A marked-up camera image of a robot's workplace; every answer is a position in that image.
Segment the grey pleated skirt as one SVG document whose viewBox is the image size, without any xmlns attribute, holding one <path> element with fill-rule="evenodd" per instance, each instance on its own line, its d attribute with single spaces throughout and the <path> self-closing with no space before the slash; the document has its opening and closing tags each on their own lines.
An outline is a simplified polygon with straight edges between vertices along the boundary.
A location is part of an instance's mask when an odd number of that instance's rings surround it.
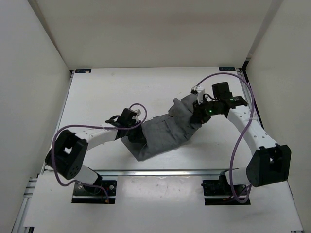
<svg viewBox="0 0 311 233">
<path fill-rule="evenodd" d="M 202 127 L 201 123 L 191 123 L 195 94 L 182 99 L 173 99 L 168 112 L 145 121 L 141 126 L 142 139 L 125 136 L 122 143 L 129 149 L 137 161 L 145 161 L 161 153 L 174 150 L 190 140 Z"/>
</svg>

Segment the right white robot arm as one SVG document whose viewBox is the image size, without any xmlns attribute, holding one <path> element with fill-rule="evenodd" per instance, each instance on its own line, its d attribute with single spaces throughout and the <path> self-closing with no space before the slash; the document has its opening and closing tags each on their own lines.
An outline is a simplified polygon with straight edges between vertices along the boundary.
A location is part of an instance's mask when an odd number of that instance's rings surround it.
<svg viewBox="0 0 311 233">
<path fill-rule="evenodd" d="M 233 96 L 227 82 L 212 86 L 213 97 L 201 86 L 192 88 L 197 96 L 193 103 L 191 123 L 206 123 L 212 116 L 224 115 L 242 134 L 251 151 L 251 159 L 245 168 L 225 171 L 218 182 L 219 190 L 231 193 L 237 185 L 261 187 L 284 182 L 289 177 L 291 149 L 280 145 L 252 118 L 251 110 L 242 96 Z"/>
</svg>

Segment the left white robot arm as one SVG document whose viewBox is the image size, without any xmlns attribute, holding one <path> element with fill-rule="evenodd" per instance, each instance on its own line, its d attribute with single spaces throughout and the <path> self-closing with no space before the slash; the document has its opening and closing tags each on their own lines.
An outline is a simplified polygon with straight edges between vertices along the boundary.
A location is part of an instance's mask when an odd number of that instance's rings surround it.
<svg viewBox="0 0 311 233">
<path fill-rule="evenodd" d="M 56 180 L 61 186 L 78 183 L 91 194 L 97 194 L 102 188 L 102 178 L 94 170 L 84 165 L 86 153 L 107 142 L 123 137 L 142 139 L 140 132 L 143 120 L 139 120 L 141 111 L 125 108 L 120 115 L 106 121 L 110 127 L 90 125 L 68 125 L 54 136 L 51 150 L 45 163 L 53 168 Z"/>
</svg>

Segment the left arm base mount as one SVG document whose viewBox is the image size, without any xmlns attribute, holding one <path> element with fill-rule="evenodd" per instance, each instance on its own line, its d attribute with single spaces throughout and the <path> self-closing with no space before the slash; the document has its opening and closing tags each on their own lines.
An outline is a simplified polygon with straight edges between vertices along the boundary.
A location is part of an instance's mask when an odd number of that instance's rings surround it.
<svg viewBox="0 0 311 233">
<path fill-rule="evenodd" d="M 102 180 L 101 186 L 106 190 L 108 199 L 106 198 L 105 192 L 100 188 L 75 184 L 71 203 L 114 204 L 116 201 L 117 180 Z"/>
</svg>

